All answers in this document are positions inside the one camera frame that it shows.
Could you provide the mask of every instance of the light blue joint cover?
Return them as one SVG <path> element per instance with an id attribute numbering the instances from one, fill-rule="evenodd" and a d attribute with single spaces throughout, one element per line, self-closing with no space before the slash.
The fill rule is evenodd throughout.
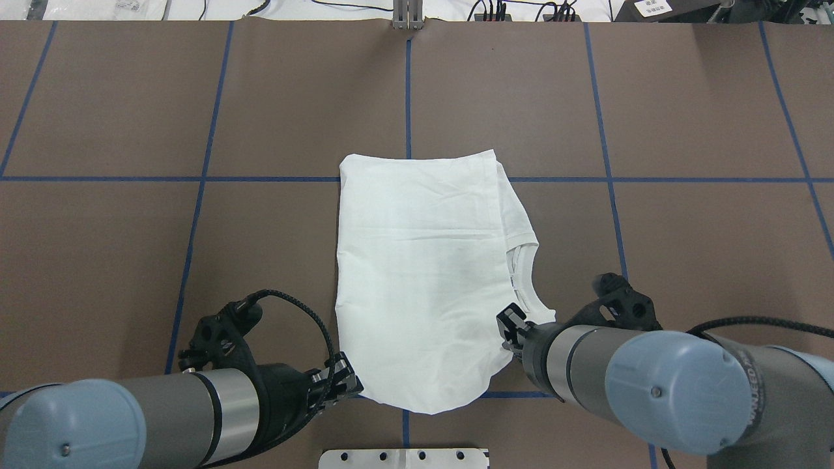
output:
<path id="1" fill-rule="evenodd" d="M 620 423 L 667 449 L 710 455 L 738 441 L 751 416 L 750 382 L 720 345 L 670 330 L 621 345 L 605 372 Z"/>
<path id="2" fill-rule="evenodd" d="M 145 451 L 146 432 L 136 398 L 112 381 L 52 386 L 35 391 L 18 408 L 0 466 L 135 469 Z"/>
<path id="3" fill-rule="evenodd" d="M 816 370 L 817 373 L 820 374 L 822 379 L 828 385 L 828 388 L 834 392 L 834 362 L 822 358 L 821 356 L 811 355 L 810 353 L 802 353 L 796 350 L 789 349 L 787 347 L 782 347 L 780 345 L 769 345 L 768 348 L 777 349 L 786 351 L 787 353 L 795 356 L 796 358 L 806 362 L 808 366 Z"/>

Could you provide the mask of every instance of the white sticker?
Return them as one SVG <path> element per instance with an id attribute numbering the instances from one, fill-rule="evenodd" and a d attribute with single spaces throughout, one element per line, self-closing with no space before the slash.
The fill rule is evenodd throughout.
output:
<path id="1" fill-rule="evenodd" d="M 662 15 L 672 11 L 672 7 L 666 0 L 642 0 L 642 2 L 634 2 L 637 11 L 643 15 L 643 18 L 653 17 L 655 15 Z"/>
<path id="2" fill-rule="evenodd" d="M 116 8 L 122 8 L 122 10 L 137 12 L 141 7 L 142 3 L 139 0 L 116 0 Z"/>

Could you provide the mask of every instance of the white cloth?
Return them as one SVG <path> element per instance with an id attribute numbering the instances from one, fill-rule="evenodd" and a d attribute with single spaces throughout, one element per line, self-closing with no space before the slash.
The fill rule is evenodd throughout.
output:
<path id="1" fill-rule="evenodd" d="M 495 316 L 515 302 L 554 317 L 533 291 L 538 241 L 504 168 L 492 150 L 339 167 L 336 316 L 362 395 L 425 414 L 472 402 L 512 358 Z"/>

